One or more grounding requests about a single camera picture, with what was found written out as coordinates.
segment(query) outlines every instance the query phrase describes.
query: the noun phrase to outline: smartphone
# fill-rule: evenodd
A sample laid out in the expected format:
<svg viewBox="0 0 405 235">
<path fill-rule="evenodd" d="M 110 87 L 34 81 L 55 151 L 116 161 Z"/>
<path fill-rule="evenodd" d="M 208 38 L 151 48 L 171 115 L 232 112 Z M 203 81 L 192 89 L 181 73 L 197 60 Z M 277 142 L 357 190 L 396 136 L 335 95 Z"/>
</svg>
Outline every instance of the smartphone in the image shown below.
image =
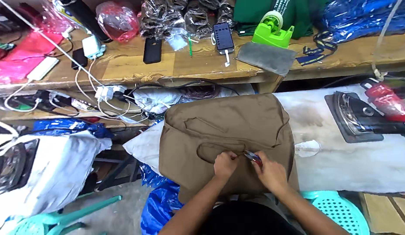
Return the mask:
<svg viewBox="0 0 405 235">
<path fill-rule="evenodd" d="M 88 58 L 86 58 L 85 54 L 83 53 L 83 48 L 78 50 L 74 50 L 72 52 L 72 58 L 78 62 L 82 67 L 88 66 Z M 72 69 L 78 70 L 79 66 L 72 61 Z"/>
<path fill-rule="evenodd" d="M 146 39 L 144 43 L 143 62 L 145 64 L 158 63 L 162 59 L 162 40 Z"/>
<path fill-rule="evenodd" d="M 214 37 L 216 38 L 217 50 L 221 55 L 227 50 L 229 53 L 234 51 L 233 39 L 231 31 L 227 23 L 215 24 L 213 26 Z"/>
</svg>

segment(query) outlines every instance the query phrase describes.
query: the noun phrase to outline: black shirt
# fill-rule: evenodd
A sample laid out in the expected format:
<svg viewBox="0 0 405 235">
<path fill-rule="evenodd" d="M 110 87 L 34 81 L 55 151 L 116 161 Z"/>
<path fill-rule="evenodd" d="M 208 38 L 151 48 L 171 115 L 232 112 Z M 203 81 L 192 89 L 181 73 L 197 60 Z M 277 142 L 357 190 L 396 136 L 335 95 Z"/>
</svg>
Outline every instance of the black shirt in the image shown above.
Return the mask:
<svg viewBox="0 0 405 235">
<path fill-rule="evenodd" d="M 200 235 L 301 235 L 280 214 L 251 201 L 231 201 L 213 209 Z"/>
</svg>

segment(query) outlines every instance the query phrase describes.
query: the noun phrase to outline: hand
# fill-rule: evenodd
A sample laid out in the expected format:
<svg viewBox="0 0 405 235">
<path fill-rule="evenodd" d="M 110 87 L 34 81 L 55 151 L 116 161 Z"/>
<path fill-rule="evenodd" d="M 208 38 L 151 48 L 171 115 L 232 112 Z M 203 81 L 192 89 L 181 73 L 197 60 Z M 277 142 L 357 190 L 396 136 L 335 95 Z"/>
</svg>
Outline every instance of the hand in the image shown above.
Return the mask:
<svg viewBox="0 0 405 235">
<path fill-rule="evenodd" d="M 214 162 L 214 174 L 227 181 L 239 164 L 239 157 L 232 151 L 224 151 L 217 155 Z"/>
<path fill-rule="evenodd" d="M 263 185 L 276 196 L 280 196 L 288 189 L 287 173 L 283 165 L 271 161 L 263 151 L 255 153 L 262 160 L 262 169 L 252 161 L 252 165 Z"/>
</svg>

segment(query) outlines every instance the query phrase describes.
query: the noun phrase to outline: person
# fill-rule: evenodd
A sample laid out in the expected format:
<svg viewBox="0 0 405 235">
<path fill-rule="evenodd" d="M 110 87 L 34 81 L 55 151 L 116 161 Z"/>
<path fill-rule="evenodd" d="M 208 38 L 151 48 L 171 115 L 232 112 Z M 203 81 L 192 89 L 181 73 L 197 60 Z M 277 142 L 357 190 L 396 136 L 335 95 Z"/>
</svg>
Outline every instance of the person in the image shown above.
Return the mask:
<svg viewBox="0 0 405 235">
<path fill-rule="evenodd" d="M 260 168 L 252 162 L 260 181 L 299 224 L 290 222 L 273 200 L 269 200 L 269 204 L 260 204 L 259 200 L 230 201 L 213 209 L 222 188 L 241 161 L 235 153 L 226 151 L 216 157 L 214 177 L 177 211 L 159 234 L 303 235 L 304 230 L 312 235 L 349 234 L 288 185 L 281 164 L 269 160 L 262 151 L 255 154 L 263 163 Z"/>
</svg>

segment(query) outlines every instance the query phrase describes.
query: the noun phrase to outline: tape roll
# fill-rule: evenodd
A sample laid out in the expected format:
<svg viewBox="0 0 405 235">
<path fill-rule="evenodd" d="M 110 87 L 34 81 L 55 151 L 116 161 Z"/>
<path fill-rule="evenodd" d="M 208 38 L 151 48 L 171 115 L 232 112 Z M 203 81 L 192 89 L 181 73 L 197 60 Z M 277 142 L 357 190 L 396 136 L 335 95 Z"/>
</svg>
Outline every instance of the tape roll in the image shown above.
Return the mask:
<svg viewBox="0 0 405 235">
<path fill-rule="evenodd" d="M 282 24 L 284 23 L 284 19 L 282 18 L 282 14 L 279 13 L 276 10 L 271 10 L 269 12 L 267 12 L 263 17 L 260 23 L 263 23 L 263 21 L 268 18 L 269 16 L 274 17 L 275 19 L 278 20 L 278 31 L 281 30 L 282 28 Z"/>
</svg>

